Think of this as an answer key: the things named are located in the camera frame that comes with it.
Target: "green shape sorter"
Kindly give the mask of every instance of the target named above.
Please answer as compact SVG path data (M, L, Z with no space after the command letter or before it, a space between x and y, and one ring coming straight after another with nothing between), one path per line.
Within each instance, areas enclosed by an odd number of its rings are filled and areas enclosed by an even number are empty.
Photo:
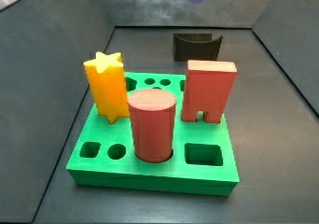
M178 97L174 155L149 163L135 155L130 118L113 125L93 106L67 170L81 185L229 196L240 182L228 122L181 121L185 75L126 73L129 95L165 89Z

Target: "gray wall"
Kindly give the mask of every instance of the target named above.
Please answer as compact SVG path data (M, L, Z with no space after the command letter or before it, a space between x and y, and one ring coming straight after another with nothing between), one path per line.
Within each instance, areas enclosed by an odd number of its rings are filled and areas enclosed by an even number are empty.
M253 28L272 0L102 0L118 25Z
M97 0L22 0L0 13L0 222L31 222L114 25Z
M273 0L254 26L280 65L319 113L319 0Z

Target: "circular hole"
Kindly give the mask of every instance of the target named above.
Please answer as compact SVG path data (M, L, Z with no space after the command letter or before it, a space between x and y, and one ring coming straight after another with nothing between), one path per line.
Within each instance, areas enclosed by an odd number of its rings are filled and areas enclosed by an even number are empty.
M119 160L125 157L126 147L122 144L117 144L110 147L107 151L107 155L113 160Z
M147 85L153 85L153 84L155 83L155 79L147 78L147 79L145 80L145 83L146 83Z
M164 79L159 83L161 83L164 86L169 86L169 85L172 85L172 80L170 80L170 79Z

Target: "cylinder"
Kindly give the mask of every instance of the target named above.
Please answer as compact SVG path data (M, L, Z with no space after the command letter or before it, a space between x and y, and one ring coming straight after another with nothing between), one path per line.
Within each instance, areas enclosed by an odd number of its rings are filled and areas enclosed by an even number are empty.
M165 90L147 89L129 96L135 153L141 160L164 162L173 156L177 97Z

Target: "gray floor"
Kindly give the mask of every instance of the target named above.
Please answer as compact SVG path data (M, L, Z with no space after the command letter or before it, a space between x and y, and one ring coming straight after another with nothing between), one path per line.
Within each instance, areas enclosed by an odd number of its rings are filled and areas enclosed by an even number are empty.
M319 125L250 30L117 29L109 52L130 71L184 73L173 33L225 35L220 60L238 67L228 119L241 183L230 198L77 186L66 171L93 106L87 94L38 213L38 223L319 222Z

